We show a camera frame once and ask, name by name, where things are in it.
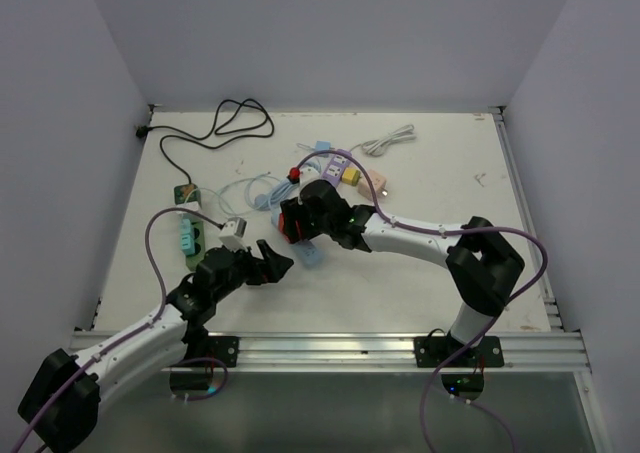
gray wall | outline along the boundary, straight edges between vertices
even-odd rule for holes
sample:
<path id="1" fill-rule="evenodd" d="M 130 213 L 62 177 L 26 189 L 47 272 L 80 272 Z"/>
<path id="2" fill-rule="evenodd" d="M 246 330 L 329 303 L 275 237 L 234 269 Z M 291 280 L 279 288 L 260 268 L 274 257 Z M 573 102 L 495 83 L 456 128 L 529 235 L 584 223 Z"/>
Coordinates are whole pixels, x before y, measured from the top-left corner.
<path id="1" fill-rule="evenodd" d="M 451 109 L 511 98 L 565 0 L 96 0 L 149 101 Z"/>
<path id="2" fill-rule="evenodd" d="M 0 450 L 8 451 L 43 357 L 67 345 L 95 307 L 139 158 L 132 125 L 146 107 L 93 0 L 0 0 L 0 18 Z"/>
<path id="3" fill-rule="evenodd" d="M 551 280 L 581 328 L 616 451 L 640 413 L 640 3 L 568 0 L 507 109 Z"/>

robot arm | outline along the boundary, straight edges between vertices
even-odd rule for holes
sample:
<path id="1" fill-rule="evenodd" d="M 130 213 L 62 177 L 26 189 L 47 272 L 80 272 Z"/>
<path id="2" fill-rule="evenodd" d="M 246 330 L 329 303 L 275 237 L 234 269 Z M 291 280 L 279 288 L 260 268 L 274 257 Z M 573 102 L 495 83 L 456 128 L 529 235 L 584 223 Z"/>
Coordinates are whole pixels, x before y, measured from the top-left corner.
<path id="1" fill-rule="evenodd" d="M 204 324 L 215 315 L 217 304 L 230 293 L 243 284 L 282 279 L 293 260 L 275 253 L 264 240 L 257 242 L 262 258 L 254 257 L 242 241 L 244 226 L 244 220 L 229 220 L 220 232 L 224 246 L 207 251 L 195 273 L 182 280 L 166 303 L 136 324 L 76 356 L 59 349 L 44 360 L 18 413 L 29 423 L 40 415 L 35 431 L 52 452 L 76 448 L 89 436 L 99 414 L 123 393 L 188 357 L 189 348 L 206 336 Z M 59 396 L 41 412 L 54 394 Z"/>
<path id="2" fill-rule="evenodd" d="M 444 225 L 391 216 L 392 222 L 388 222 L 372 206 L 349 206 L 314 171 L 302 168 L 300 172 L 299 197 L 280 205 L 279 229 L 289 242 L 326 234 L 347 249 L 399 253 L 448 269 L 463 300 L 447 334 L 450 351 L 471 341 L 489 321 L 500 316 L 524 269 L 522 257 L 499 233 L 444 235 L 451 230 L 492 226 L 487 220 L 473 217 L 466 224 Z M 398 228 L 394 226 L 396 221 L 442 234 Z"/>

purple power strip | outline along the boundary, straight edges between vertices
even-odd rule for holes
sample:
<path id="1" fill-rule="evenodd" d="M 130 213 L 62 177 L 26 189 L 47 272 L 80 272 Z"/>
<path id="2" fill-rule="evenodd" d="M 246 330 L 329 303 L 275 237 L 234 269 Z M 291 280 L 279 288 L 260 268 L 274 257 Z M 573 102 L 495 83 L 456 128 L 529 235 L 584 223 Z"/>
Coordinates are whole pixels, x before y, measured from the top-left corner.
<path id="1" fill-rule="evenodd" d="M 342 173 L 344 173 L 345 168 L 351 164 L 351 161 L 347 160 L 344 156 L 340 156 L 340 153 L 349 154 L 349 152 L 345 150 L 336 150 L 336 154 L 331 157 L 329 164 L 322 172 L 322 178 L 335 187 L 340 183 L 340 178 L 342 178 Z"/>

white tabletop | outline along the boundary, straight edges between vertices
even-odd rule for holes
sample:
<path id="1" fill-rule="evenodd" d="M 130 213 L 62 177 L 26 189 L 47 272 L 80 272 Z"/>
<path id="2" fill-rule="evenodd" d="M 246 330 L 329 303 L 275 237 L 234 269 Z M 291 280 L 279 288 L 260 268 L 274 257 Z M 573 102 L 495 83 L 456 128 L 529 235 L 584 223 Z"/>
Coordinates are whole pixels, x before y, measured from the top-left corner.
<path id="1" fill-rule="evenodd" d="M 186 142 L 167 141 L 169 154 L 185 166 L 199 186 L 219 189 L 240 178 L 270 171 L 284 177 L 305 151 L 296 143 L 330 141 L 349 149 L 407 123 L 418 139 L 391 146 L 386 155 L 370 158 L 355 151 L 365 167 L 388 178 L 388 213 L 436 223 L 464 223 L 482 216 L 494 225 L 522 228 L 509 173 L 491 115 L 434 113 L 273 113 L 276 133 L 269 139 L 240 140 L 218 151 Z M 156 113 L 152 125 L 168 124 L 201 135 L 209 130 L 212 113 Z M 255 122 L 247 113 L 239 125 Z M 158 142 L 164 132 L 152 132 L 144 152 L 113 263 L 105 284 L 97 330 L 130 325 L 159 301 L 159 287 L 144 251 L 144 229 L 157 211 L 172 206 L 173 187 L 185 177 L 162 157 Z M 210 138 L 210 144 L 219 143 Z M 340 194 L 351 204 L 367 203 L 348 185 Z M 228 200 L 247 210 L 243 187 Z M 205 212 L 224 219 L 203 192 Z M 290 247 L 272 227 L 268 212 L 254 212 L 245 239 L 249 245 L 264 238 L 280 254 L 295 259 Z M 178 218 L 161 218 L 152 230 L 152 249 L 169 291 L 188 273 L 179 249 Z M 216 231 L 206 234 L 207 247 L 219 246 Z M 527 264 L 520 284 L 533 275 L 526 241 L 508 240 Z M 347 251 L 329 238 L 314 243 L 326 254 L 314 268 L 296 263 L 276 285 L 242 287 L 218 305 L 207 324 L 224 332 L 425 332 L 452 324 L 461 304 L 448 271 L 391 253 Z M 548 331 L 542 290 L 535 286 L 503 313 L 494 331 Z"/>

green power strip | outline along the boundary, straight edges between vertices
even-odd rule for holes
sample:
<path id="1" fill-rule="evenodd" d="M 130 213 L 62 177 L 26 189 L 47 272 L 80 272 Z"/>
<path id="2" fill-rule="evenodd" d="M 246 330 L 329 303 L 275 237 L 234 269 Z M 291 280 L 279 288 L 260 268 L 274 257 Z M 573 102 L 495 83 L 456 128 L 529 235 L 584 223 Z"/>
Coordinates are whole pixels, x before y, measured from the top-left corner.
<path id="1" fill-rule="evenodd" d="M 187 185 L 178 185 L 173 188 L 173 201 L 176 206 L 180 206 L 184 203 L 184 200 L 189 194 L 198 188 L 195 184 L 189 183 Z M 200 190 L 197 190 L 191 196 L 189 201 L 195 199 L 200 203 Z M 207 252 L 207 248 L 204 243 L 204 223 L 202 221 L 192 221 L 193 226 L 193 238 L 195 242 L 196 252 L 191 256 L 185 256 L 185 264 L 189 271 L 195 271 L 196 266 L 204 259 L 204 254 Z"/>

